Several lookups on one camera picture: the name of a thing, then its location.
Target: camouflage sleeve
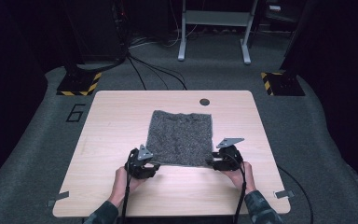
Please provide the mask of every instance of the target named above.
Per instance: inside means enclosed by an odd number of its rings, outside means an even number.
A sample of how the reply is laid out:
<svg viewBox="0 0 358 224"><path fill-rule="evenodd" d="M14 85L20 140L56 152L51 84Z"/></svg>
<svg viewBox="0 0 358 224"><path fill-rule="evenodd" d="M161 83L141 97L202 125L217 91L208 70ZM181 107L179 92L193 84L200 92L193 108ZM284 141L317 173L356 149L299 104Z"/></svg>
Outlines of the camouflage sleeve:
<svg viewBox="0 0 358 224"><path fill-rule="evenodd" d="M255 190L245 196L249 216L254 224L281 224L281 217L271 208L260 191Z"/></svg>
<svg viewBox="0 0 358 224"><path fill-rule="evenodd" d="M117 208L112 203L106 201L87 218L84 224L113 224L117 216Z"/></svg>

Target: metal frame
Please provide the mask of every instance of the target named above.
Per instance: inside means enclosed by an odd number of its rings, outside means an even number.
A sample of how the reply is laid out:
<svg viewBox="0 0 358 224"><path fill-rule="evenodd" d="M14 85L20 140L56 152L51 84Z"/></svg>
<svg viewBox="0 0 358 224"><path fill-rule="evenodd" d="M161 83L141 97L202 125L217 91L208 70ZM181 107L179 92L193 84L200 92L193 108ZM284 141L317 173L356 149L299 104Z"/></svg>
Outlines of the metal frame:
<svg viewBox="0 0 358 224"><path fill-rule="evenodd" d="M258 0L254 0L250 12L218 12L218 11L196 11L186 10L186 0L182 4L182 39L179 48L178 60L185 60L186 53L186 25L203 24L203 25L225 25L225 26L242 26L246 27L245 35L241 39L241 49L243 62L251 64L251 57L247 42L251 32L252 23L255 17L255 8Z"/></svg>

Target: table top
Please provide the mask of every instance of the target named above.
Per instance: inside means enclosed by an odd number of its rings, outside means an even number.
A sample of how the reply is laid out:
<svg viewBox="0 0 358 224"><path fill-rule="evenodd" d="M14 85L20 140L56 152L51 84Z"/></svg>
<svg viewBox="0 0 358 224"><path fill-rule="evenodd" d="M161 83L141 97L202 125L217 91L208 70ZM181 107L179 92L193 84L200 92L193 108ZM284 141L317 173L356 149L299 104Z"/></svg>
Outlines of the table top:
<svg viewBox="0 0 358 224"><path fill-rule="evenodd" d="M69 197L55 203L55 217L88 217L109 197L115 170L146 144L155 110L211 114L214 147L224 138L244 138L236 147L252 164L257 189L278 213L290 211L287 198L274 196L284 187L249 91L98 91L60 190ZM130 196L127 216L233 215L239 198L229 178L212 168L162 165ZM247 213L244 204L241 213Z"/></svg>

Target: cable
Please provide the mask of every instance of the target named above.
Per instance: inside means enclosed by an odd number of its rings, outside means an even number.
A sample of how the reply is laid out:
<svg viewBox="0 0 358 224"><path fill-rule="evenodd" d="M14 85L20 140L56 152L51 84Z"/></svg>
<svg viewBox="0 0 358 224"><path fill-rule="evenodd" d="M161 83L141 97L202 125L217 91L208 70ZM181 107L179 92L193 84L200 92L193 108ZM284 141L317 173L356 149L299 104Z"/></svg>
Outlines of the cable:
<svg viewBox="0 0 358 224"><path fill-rule="evenodd" d="M121 220L120 223L124 224L126 222L126 212L127 212L127 203L129 200L129 195L130 195L130 182L131 182L131 178L132 175L130 174L130 157L131 157L131 153L129 155L129 157L127 158L127 185L126 185L126 194L124 196L124 203L123 203L123 208L121 210Z"/></svg>
<svg viewBox="0 0 358 224"><path fill-rule="evenodd" d="M203 11L204 7L205 7L205 0L202 1L202 9L201 9L201 11ZM198 26L198 25L194 26L194 28L190 31L190 33L188 33L188 34L186 35L186 38L187 38L189 35L191 35L191 33L193 33L193 31L197 28L197 26Z"/></svg>
<svg viewBox="0 0 358 224"><path fill-rule="evenodd" d="M166 74L166 75L168 75L168 76L174 77L176 80L178 80L178 81L182 84L182 87L184 88L184 90L187 90L187 86L186 86L186 84L185 84L185 79L183 78L182 75L180 75L180 76L181 76L181 78L182 78L183 80L180 79L179 77L175 76L174 74L172 74L172 73L170 73L170 72L167 72L167 71L173 72L172 70L169 70L169 69L167 69L167 68L162 68L162 67L153 65L153 64L151 64L151 63L146 63L146 62L144 62L144 61L142 61L142 60L138 59L137 57L134 57L134 56L132 56L132 55L130 55L130 54L129 54L127 57L128 57L129 59L133 59L134 61L136 61L137 63L140 63L140 64L143 65L143 66L146 66L146 67L149 68L149 69L154 69L154 70L159 71L159 72L161 72L161 73L164 73L164 74Z"/></svg>
<svg viewBox="0 0 358 224"><path fill-rule="evenodd" d="M129 47L129 49L138 48L138 47L141 47L141 46L143 46L143 45L158 44L158 43L159 43L158 41L145 42L145 43L142 43L142 44L138 44L138 45L135 45L135 46L131 46L131 47Z"/></svg>
<svg viewBox="0 0 358 224"><path fill-rule="evenodd" d="M300 187L300 189L302 190L302 192L304 193L304 196L305 198L307 199L307 203L308 203L308 206L310 207L310 224L313 223L313 208L312 208L312 204L310 203L310 198L308 196L308 194L305 192L304 188L300 185L300 183L292 176L289 174L289 172L287 172L286 170L284 170L280 165L277 164L277 167L284 171L290 178L292 178L296 184L298 184L298 186Z"/></svg>
<svg viewBox="0 0 358 224"><path fill-rule="evenodd" d="M136 69L135 65L133 64L132 60L131 60L131 56L128 55L127 58L129 59L130 63L132 64L132 67L135 69L136 73L138 74L139 79L141 79L142 85L144 86L144 90L146 91L146 86L144 83L144 80L141 77L141 74L139 73L138 69Z"/></svg>
<svg viewBox="0 0 358 224"><path fill-rule="evenodd" d="M240 210L242 207L242 203L243 203L243 199L245 198L245 190L246 190L246 179L245 179L245 172L243 171L245 168L242 165L240 165L237 160L235 160L234 157L232 157L231 155L228 155L227 153L220 153L220 155L225 155L231 158L232 161L234 161L239 167L240 167L240 171L242 174L242 178L243 178L243 184L242 184L242 190L241 190L241 196L240 196L240 200L238 201L238 205L237 205L237 210L235 211L235 216L234 216L234 220L233 220L233 224L237 224L238 223L238 217L240 216Z"/></svg>
<svg viewBox="0 0 358 224"><path fill-rule="evenodd" d="M172 13L172 16L173 16L173 20L175 21L175 25L176 25L177 37L176 37L176 40L173 42L173 44L171 44L171 45L163 45L164 47L167 47L167 48L172 47L173 45L175 45L178 42L179 36L180 36L178 21L176 20L175 13L173 12L172 0L170 0L170 7L171 7L171 13Z"/></svg>
<svg viewBox="0 0 358 224"><path fill-rule="evenodd" d="M165 88L168 90L169 88L168 88L168 85L167 85L167 83L164 81L164 79L162 79L162 77L155 71L155 70L153 70L152 68L150 68L150 67L148 67L148 66L146 66L146 65L144 65L146 68L148 68L150 71L152 71L158 78L159 78L159 80L161 80L161 82L162 83L164 83L164 86L165 86Z"/></svg>
<svg viewBox="0 0 358 224"><path fill-rule="evenodd" d="M149 37L147 37L147 36L134 38L134 39L130 42L129 49L130 49L130 48L133 48L134 46L138 46L138 45L147 43L146 40L148 40L148 39L149 39Z"/></svg>

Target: human hand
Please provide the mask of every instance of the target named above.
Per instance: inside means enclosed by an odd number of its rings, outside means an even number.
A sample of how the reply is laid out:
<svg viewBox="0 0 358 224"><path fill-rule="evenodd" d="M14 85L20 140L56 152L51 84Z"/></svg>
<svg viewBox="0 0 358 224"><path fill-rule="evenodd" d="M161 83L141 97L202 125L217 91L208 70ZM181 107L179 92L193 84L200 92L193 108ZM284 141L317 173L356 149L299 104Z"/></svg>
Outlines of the human hand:
<svg viewBox="0 0 358 224"><path fill-rule="evenodd" d="M242 166L243 171L245 172L245 180L246 180L245 195L246 195L246 194L256 190L255 180L253 177L251 163L249 163L247 161L243 161L241 166ZM235 187L238 190L242 190L243 176L242 176L240 169L238 169L236 171L221 171L221 173L228 176L228 178L231 179L232 183L235 185Z"/></svg>
<svg viewBox="0 0 358 224"><path fill-rule="evenodd" d="M130 181L130 193L134 192L146 179L131 178ZM124 200L127 187L127 171L124 166L116 170L115 183L112 187L112 193L108 199L115 207L119 208Z"/></svg>

